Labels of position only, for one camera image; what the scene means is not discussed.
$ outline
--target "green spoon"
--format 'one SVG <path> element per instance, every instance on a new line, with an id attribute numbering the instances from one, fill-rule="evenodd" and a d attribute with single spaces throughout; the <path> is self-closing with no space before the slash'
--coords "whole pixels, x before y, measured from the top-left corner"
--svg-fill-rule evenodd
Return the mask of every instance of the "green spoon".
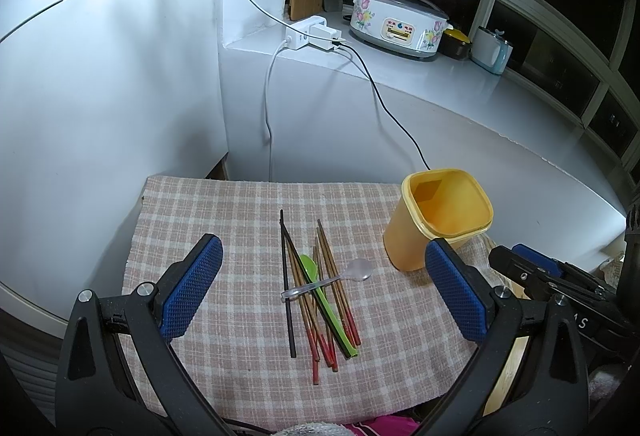
<path id="1" fill-rule="evenodd" d="M 313 261 L 313 259 L 311 259 L 307 255 L 301 255 L 300 261 L 302 262 L 302 266 L 308 281 L 318 281 L 318 265 Z M 351 342 L 347 338 L 342 325 L 340 324 L 340 322 L 338 322 L 334 311 L 331 309 L 331 306 L 329 305 L 329 302 L 324 295 L 324 291 L 321 288 L 316 288 L 310 293 L 314 295 L 316 302 L 318 303 L 318 307 L 320 308 L 320 312 L 322 313 L 322 317 L 324 317 L 324 320 L 329 325 L 329 329 L 331 329 L 336 342 L 338 342 L 338 346 L 340 346 L 340 350 L 342 351 L 344 358 L 358 356 L 358 350 L 356 350 L 356 348 L 351 345 Z"/>

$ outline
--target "checkered cloth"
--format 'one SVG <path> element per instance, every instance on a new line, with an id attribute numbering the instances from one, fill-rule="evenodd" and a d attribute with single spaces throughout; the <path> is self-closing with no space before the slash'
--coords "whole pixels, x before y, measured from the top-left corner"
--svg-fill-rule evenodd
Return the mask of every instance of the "checkered cloth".
<path id="1" fill-rule="evenodd" d="M 354 422 L 426 402 L 449 389 L 475 349 L 462 338 L 424 270 L 401 273 L 382 234 L 400 187 L 377 183 L 255 183 L 149 178 L 127 260 L 123 294 L 156 281 L 204 233 L 222 239 L 224 259 L 185 336 L 172 346 L 194 383 L 223 417 L 272 430 L 309 421 Z M 337 373 L 311 357 L 292 303 L 298 358 L 289 357 L 282 291 L 279 211 L 300 253 L 311 254 L 321 219 L 338 270 L 358 257 L 374 263 L 363 283 L 345 281 L 362 345 Z M 458 252 L 493 285 L 490 240 Z M 163 413 L 130 337 L 124 352 L 147 406 Z"/>

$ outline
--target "power strip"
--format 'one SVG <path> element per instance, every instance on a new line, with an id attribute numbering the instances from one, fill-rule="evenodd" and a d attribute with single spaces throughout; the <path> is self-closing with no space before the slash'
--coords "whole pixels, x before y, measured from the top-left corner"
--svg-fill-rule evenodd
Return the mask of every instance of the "power strip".
<path id="1" fill-rule="evenodd" d="M 309 37 L 306 37 L 305 35 L 303 35 L 303 33 L 309 35 L 311 26 L 314 26 L 316 24 L 326 26 L 326 19 L 324 17 L 314 15 L 313 17 L 308 17 L 296 22 L 295 24 L 292 24 L 292 27 L 302 33 L 296 33 L 287 28 L 287 48 L 289 48 L 290 50 L 299 50 L 302 46 L 306 46 L 309 43 Z"/>
<path id="2" fill-rule="evenodd" d="M 299 50 L 307 44 L 312 44 L 325 51 L 335 48 L 334 40 L 342 37 L 340 30 L 335 30 L 326 25 L 326 19 L 318 15 L 306 18 L 293 24 L 300 33 L 287 29 L 287 48 Z"/>

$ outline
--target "yellow plastic cup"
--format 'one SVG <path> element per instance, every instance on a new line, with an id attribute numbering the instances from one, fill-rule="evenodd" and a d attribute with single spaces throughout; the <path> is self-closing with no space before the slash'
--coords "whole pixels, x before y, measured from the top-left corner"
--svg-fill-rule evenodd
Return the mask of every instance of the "yellow plastic cup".
<path id="1" fill-rule="evenodd" d="M 485 232 L 494 208 L 480 184 L 459 169 L 410 174 L 383 235 L 386 253 L 400 271 L 424 268 L 427 243 L 442 237 L 453 248 Z"/>

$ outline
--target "clear plastic spoon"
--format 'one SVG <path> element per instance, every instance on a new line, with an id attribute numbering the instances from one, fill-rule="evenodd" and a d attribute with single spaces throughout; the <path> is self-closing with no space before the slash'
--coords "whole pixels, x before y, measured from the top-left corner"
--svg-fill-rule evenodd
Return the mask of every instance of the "clear plastic spoon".
<path id="1" fill-rule="evenodd" d="M 327 286 L 339 279 L 346 279 L 350 281 L 365 281 L 369 277 L 371 277 L 372 273 L 373 264 L 370 262 L 370 260 L 354 259 L 350 263 L 348 263 L 347 268 L 345 268 L 344 272 L 340 273 L 340 275 L 330 277 L 329 279 L 312 282 L 311 284 L 298 286 L 297 288 L 291 288 L 287 291 L 282 292 L 282 302 L 284 302 L 286 299 L 294 299 L 296 297 L 299 297 L 300 295 L 311 290 L 315 290 L 316 288 Z"/>

